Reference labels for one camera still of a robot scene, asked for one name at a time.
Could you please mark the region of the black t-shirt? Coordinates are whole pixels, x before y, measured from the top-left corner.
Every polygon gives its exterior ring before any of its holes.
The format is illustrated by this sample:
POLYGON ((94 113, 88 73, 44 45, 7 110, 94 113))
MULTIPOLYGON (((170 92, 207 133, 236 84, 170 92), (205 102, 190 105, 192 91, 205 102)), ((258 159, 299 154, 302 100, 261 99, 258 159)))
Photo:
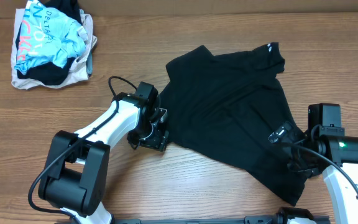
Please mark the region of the black t-shirt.
POLYGON ((205 46, 167 63, 161 92, 168 141, 246 170, 290 205, 306 179, 290 171, 288 156, 269 136, 294 121, 277 75, 285 69, 280 46, 214 55, 205 46))

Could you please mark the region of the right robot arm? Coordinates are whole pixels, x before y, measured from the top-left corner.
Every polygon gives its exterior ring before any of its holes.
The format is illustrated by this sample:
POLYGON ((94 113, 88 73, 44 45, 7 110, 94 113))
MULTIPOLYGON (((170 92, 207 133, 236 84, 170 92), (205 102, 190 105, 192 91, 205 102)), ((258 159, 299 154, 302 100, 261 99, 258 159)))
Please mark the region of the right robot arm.
POLYGON ((358 223, 358 137, 346 136, 339 104, 309 105, 306 137, 287 150, 294 171, 323 176, 335 222, 358 223))

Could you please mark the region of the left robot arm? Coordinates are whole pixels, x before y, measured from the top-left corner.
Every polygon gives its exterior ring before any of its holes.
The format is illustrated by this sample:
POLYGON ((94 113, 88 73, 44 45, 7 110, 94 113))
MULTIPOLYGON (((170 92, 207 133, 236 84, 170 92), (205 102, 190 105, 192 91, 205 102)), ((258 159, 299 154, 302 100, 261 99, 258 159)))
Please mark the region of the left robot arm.
POLYGON ((113 223, 102 204, 110 151, 126 137, 133 149, 163 152, 167 115, 151 84, 142 82, 133 94, 114 95, 109 109, 87 127, 53 137, 44 170, 35 181, 39 197, 74 223, 113 223))

